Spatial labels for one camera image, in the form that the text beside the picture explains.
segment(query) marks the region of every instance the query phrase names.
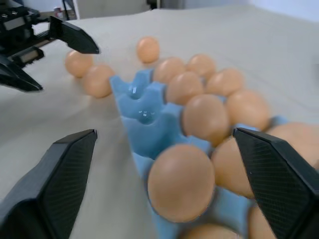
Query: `egg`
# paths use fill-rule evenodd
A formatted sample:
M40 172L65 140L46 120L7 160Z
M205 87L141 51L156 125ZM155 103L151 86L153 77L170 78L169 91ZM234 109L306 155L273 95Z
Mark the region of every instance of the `egg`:
M190 229L182 234L179 239L238 239L238 237L236 233L225 227L204 224Z
M238 195L254 198L235 138L229 138L219 145L212 153L211 161L215 167L216 185Z
M225 103L232 125L243 123L264 130L269 125L270 107L257 92L241 89L227 98Z
M151 36L143 37L136 46L138 58L143 63L152 63L160 57L160 44Z
M185 71L185 64L180 58L169 57L155 67L153 80L168 84L175 76Z
M287 141L312 167L319 169L319 126L300 122L279 125L268 134Z
M91 66L93 66L93 56L71 51L66 55L64 62L66 70L74 77L83 77Z
M148 177L148 195L155 211L175 223L196 219L212 200L214 167L194 145L176 144L155 160Z
M204 94L200 77L191 71L175 76L168 84L165 98L167 102L185 105L191 98Z
M96 98L102 98L112 92L109 78L114 76L115 72L107 65L97 65L90 68L83 78L84 91Z
M215 147L229 134L226 108L217 96L193 97L182 113L182 127L186 135L207 140Z
M196 54L188 62L186 66L188 71L193 71L206 81L215 73L215 62L205 54Z
M253 207L248 219L249 239L276 239L266 218L258 206Z
M209 78L206 93L229 96L244 87L243 74L234 68L227 68Z

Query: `beige table surface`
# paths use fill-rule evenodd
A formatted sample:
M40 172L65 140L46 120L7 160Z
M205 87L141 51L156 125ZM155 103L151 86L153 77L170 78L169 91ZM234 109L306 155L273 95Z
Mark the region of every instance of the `beige table surface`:
M319 26L250 6L155 10L137 15L74 21L98 43L107 62L126 81L143 66L135 45L158 38L162 58L213 57L219 69L237 67L247 87L261 92L274 114L319 122ZM45 30L38 25L37 30ZM134 168L113 96L83 94L63 66L70 50L45 46L46 57L26 68L45 91L23 94L0 87L0 198L34 167L56 140L95 128L96 144L86 195L72 239L150 239L154 227Z

